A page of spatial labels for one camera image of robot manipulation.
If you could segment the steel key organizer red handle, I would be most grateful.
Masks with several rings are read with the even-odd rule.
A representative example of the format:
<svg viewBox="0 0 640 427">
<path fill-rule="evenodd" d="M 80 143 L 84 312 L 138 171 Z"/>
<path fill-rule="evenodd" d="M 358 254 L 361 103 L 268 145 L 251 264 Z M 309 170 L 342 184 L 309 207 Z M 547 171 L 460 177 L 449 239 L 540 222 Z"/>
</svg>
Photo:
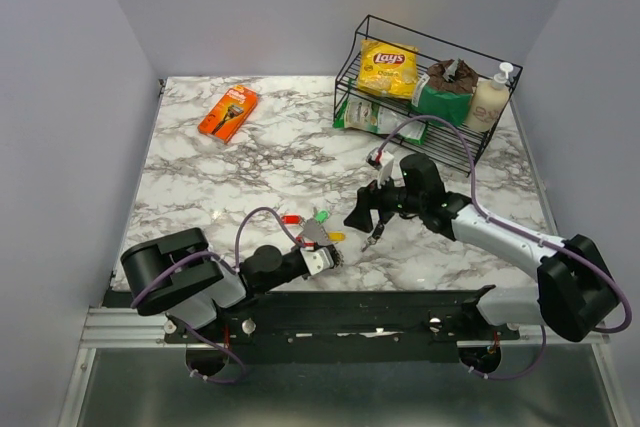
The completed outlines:
<svg viewBox="0 0 640 427">
<path fill-rule="evenodd" d="M 302 249 L 316 250 L 323 246 L 328 246 L 331 250 L 334 259 L 336 260 L 336 266 L 340 267 L 342 264 L 342 256 L 335 247 L 334 243 L 328 238 L 328 232 L 323 225 L 317 222 L 314 218 L 308 219 L 303 223 L 301 237 L 304 241 Z"/>
</svg>

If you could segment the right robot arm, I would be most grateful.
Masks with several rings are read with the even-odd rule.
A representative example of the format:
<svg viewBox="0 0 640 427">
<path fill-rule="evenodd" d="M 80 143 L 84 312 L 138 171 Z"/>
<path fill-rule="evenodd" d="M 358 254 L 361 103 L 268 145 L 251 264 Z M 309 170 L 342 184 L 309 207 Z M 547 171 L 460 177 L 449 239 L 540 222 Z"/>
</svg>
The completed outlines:
<svg viewBox="0 0 640 427">
<path fill-rule="evenodd" d="M 472 199 L 447 190 L 425 154 L 400 161 L 403 183 L 391 177 L 392 155 L 376 165 L 378 177 L 357 191 L 347 227 L 378 239 L 394 215 L 418 218 L 431 232 L 478 247 L 517 267 L 533 287 L 490 288 L 460 314 L 460 326 L 480 339 L 503 324 L 542 325 L 565 340 L 582 341 L 620 303 L 610 272 L 594 242 L 541 235 L 511 221 L 482 214 Z"/>
</svg>

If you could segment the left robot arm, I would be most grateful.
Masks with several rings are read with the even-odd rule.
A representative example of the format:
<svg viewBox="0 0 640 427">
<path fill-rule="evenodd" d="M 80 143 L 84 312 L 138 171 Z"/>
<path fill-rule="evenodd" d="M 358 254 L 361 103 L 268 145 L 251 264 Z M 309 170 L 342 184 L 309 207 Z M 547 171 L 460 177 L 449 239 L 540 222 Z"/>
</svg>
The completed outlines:
<svg viewBox="0 0 640 427">
<path fill-rule="evenodd" d="M 169 313 L 187 320 L 201 342 L 214 340 L 222 327 L 220 309 L 232 308 L 299 277 L 319 255 L 307 247 L 284 253 L 271 245 L 256 249 L 235 273 L 199 228 L 137 244 L 120 257 L 133 300 L 141 316 Z"/>
</svg>

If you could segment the black key tag with keys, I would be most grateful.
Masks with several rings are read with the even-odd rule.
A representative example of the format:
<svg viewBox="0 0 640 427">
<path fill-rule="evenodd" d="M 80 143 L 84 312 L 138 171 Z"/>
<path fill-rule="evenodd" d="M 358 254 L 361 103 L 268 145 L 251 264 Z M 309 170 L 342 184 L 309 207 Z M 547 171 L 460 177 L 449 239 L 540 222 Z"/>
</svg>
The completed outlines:
<svg viewBox="0 0 640 427">
<path fill-rule="evenodd" d="M 373 231 L 371 232 L 371 234 L 367 237 L 366 241 L 362 245 L 361 251 L 365 252 L 367 249 L 374 246 L 382 237 L 384 230 L 385 230 L 385 224 L 382 222 L 378 222 L 374 227 Z"/>
</svg>

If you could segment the yellow key tag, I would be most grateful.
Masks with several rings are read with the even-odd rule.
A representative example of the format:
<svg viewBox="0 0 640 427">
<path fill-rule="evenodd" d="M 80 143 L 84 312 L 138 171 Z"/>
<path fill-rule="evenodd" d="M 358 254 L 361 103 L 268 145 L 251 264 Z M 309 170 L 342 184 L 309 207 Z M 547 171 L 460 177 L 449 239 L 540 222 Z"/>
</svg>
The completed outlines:
<svg viewBox="0 0 640 427">
<path fill-rule="evenodd" d="M 329 232 L 328 238 L 331 242 L 342 242 L 346 239 L 346 235 L 342 232 Z"/>
</svg>

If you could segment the green key tag with key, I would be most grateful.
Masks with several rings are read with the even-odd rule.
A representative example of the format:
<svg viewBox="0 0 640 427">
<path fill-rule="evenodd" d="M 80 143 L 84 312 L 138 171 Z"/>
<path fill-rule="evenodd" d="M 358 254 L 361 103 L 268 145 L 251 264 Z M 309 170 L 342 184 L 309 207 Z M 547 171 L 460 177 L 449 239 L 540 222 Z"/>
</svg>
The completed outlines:
<svg viewBox="0 0 640 427">
<path fill-rule="evenodd" d="M 329 217 L 330 213 L 326 210 L 314 210 L 313 218 L 319 223 L 326 222 Z"/>
</svg>

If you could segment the red key tag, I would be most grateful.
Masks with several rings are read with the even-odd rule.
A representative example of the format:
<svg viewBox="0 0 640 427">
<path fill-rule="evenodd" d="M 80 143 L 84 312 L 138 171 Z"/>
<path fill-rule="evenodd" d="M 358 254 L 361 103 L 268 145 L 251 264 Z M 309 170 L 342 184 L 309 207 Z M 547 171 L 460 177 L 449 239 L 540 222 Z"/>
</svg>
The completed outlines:
<svg viewBox="0 0 640 427">
<path fill-rule="evenodd" d="M 300 225 L 304 221 L 300 215 L 293 214 L 283 215 L 281 220 L 286 225 Z"/>
</svg>

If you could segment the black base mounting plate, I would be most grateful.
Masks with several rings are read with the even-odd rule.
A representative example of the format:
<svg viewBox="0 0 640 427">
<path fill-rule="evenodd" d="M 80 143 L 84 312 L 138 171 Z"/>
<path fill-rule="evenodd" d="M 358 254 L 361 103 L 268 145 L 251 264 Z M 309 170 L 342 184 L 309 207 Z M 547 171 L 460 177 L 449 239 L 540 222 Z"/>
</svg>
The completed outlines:
<svg viewBox="0 0 640 427">
<path fill-rule="evenodd" d="M 184 314 L 164 340 L 186 350 L 187 365 L 214 374 L 239 357 L 249 366 L 464 361 L 496 370 L 500 343 L 537 338 L 542 320 L 514 302 L 499 319 L 480 312 L 493 294 L 471 291 L 271 292 L 220 311 L 207 326 Z"/>
</svg>

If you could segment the green white snack bag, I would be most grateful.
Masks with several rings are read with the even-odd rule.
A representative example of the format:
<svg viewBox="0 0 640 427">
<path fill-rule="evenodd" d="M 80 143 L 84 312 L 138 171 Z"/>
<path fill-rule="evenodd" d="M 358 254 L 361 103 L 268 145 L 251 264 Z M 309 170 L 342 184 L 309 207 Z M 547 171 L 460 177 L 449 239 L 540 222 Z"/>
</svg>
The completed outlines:
<svg viewBox="0 0 640 427">
<path fill-rule="evenodd" d="M 348 97 L 343 101 L 333 121 L 336 129 L 356 129 L 372 134 L 389 135 L 407 117 L 383 107 L 376 102 Z M 402 127 L 397 136 L 402 140 L 422 145 L 426 139 L 428 126 L 420 121 L 411 122 Z"/>
</svg>

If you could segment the yellow Lays chips bag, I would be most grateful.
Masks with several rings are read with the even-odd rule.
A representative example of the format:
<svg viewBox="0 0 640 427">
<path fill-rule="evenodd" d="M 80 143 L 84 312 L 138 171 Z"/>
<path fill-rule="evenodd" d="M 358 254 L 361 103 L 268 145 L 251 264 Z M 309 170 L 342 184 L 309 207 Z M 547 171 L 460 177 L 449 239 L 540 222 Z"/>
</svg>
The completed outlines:
<svg viewBox="0 0 640 427">
<path fill-rule="evenodd" d="M 416 47 L 365 39 L 360 54 L 359 89 L 377 96 L 411 99 L 419 80 Z"/>
</svg>

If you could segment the green brown coffee bag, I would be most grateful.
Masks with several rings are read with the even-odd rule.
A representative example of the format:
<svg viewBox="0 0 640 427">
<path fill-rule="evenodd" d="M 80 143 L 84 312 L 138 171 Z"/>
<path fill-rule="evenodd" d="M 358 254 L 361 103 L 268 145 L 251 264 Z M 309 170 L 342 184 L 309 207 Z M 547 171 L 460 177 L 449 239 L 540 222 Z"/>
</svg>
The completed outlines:
<svg viewBox="0 0 640 427">
<path fill-rule="evenodd" d="M 454 126 L 464 123 L 479 76 L 461 59 L 432 64 L 419 78 L 412 108 L 419 114 L 436 116 Z"/>
</svg>

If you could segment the orange razor box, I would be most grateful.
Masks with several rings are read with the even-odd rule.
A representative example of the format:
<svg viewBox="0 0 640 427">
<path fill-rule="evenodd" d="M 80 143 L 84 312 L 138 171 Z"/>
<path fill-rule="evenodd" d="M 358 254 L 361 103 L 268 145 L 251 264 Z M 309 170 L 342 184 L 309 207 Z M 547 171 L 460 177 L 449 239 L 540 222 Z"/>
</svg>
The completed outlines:
<svg viewBox="0 0 640 427">
<path fill-rule="evenodd" d="M 242 85 L 228 89 L 198 125 L 198 132 L 228 144 L 254 111 L 259 96 Z"/>
</svg>

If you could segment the cream lotion pump bottle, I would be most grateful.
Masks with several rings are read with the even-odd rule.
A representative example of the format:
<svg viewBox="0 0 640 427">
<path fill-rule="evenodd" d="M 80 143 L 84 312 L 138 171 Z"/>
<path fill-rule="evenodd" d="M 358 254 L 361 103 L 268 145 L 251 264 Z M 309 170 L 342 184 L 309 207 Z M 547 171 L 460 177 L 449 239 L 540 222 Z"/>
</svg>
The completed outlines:
<svg viewBox="0 0 640 427">
<path fill-rule="evenodd" d="M 478 82 L 464 121 L 470 130 L 487 132 L 498 121 L 510 97 L 507 83 L 513 70 L 511 63 L 502 62 L 499 71 L 490 80 Z"/>
</svg>

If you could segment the aluminium rail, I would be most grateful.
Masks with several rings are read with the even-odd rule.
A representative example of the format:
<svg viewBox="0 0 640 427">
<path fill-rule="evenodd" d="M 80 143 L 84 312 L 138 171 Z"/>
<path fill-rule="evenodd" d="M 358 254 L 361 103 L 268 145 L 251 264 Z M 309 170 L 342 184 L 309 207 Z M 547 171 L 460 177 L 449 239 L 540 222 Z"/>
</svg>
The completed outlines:
<svg viewBox="0 0 640 427">
<path fill-rule="evenodd" d="M 187 340 L 180 334 L 177 341 L 169 341 L 165 331 L 168 319 L 164 315 L 141 317 L 129 308 L 90 308 L 85 319 L 81 334 L 80 348 L 178 348 L 180 346 L 196 346 L 193 348 L 208 348 L 200 345 L 196 340 Z M 501 346 L 535 346 L 542 340 L 541 330 L 537 326 L 518 326 L 519 337 L 517 339 L 500 340 Z M 590 333 L 578 343 L 572 343 L 562 339 L 559 335 L 546 328 L 547 346 L 552 345 L 602 345 L 608 344 L 610 336 Z M 360 337 L 384 338 L 399 337 L 399 333 L 377 332 L 357 334 Z M 458 347 L 489 346 L 491 340 L 458 340 Z"/>
</svg>

